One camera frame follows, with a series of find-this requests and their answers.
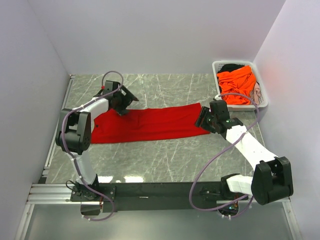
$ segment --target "white plastic basket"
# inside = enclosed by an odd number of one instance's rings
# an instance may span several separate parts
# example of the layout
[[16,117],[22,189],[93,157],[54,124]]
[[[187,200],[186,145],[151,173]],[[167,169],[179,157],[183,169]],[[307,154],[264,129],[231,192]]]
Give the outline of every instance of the white plastic basket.
[[[261,77],[258,73],[256,65],[254,65],[250,61],[240,61],[240,60],[223,60],[223,61],[214,61],[212,63],[212,69],[213,69],[213,75],[214,75],[214,80],[215,80],[215,85],[216,85],[216,91],[218,94],[220,94],[220,89],[219,89],[219,83],[218,83],[218,78],[217,78],[217,73],[220,71],[220,69],[225,65],[225,64],[241,64],[241,65],[249,65],[252,69],[253,74],[255,75],[256,81],[260,85],[260,90],[261,90],[261,96],[259,97],[259,108],[264,108],[268,105],[268,100],[267,100],[267,94],[265,92],[265,88],[263,86]],[[227,105],[229,111],[254,111],[256,108],[254,105]]]

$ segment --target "gray marble surface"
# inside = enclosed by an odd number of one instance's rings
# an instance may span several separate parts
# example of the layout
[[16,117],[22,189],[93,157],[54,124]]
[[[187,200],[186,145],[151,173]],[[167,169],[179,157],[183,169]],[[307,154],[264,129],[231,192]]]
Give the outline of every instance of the gray marble surface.
[[[76,75],[66,108],[78,107],[91,100],[101,87],[102,75]],[[120,81],[110,74],[107,80]],[[217,94],[212,74],[125,74],[124,85],[139,102],[129,109],[165,108],[209,102]],[[254,112],[232,112],[246,126],[255,121]],[[250,130],[263,142],[259,126]],[[140,141],[116,144],[92,144],[91,164],[100,182],[189,182],[205,163],[229,143],[218,134],[180,139]],[[241,153],[233,148],[216,159],[200,181],[219,181],[222,176],[240,173],[252,175],[253,169]],[[75,173],[67,155],[54,149],[46,183],[65,183],[74,180]]]

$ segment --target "white wall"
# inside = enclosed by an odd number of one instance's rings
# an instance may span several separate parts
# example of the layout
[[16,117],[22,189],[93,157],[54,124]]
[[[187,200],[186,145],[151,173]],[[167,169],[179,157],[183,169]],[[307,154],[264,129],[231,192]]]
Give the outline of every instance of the white wall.
[[305,239],[320,239],[320,1],[286,0],[255,63],[269,106],[260,127],[291,161],[293,207]]
[[43,170],[69,76],[26,0],[0,1],[0,239]]
[[73,74],[212,73],[253,61],[285,0],[29,0]]

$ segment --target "red cloth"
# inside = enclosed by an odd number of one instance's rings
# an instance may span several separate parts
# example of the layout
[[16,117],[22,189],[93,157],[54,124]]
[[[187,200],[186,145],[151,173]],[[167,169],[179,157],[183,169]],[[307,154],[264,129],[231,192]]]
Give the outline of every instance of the red cloth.
[[91,135],[92,144],[178,139],[209,134],[196,127],[200,103],[166,108],[130,110],[119,116],[113,109],[99,115]]

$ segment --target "orange cloth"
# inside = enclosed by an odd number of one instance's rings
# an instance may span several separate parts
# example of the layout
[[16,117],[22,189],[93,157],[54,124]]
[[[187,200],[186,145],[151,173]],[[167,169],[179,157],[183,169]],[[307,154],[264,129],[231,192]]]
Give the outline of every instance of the orange cloth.
[[[256,77],[250,66],[244,66],[231,72],[220,72],[216,76],[219,78],[219,86],[222,90],[221,94],[238,93],[250,98],[250,92],[256,84]],[[230,105],[251,104],[248,99],[238,95],[227,95],[223,96],[222,99]]]

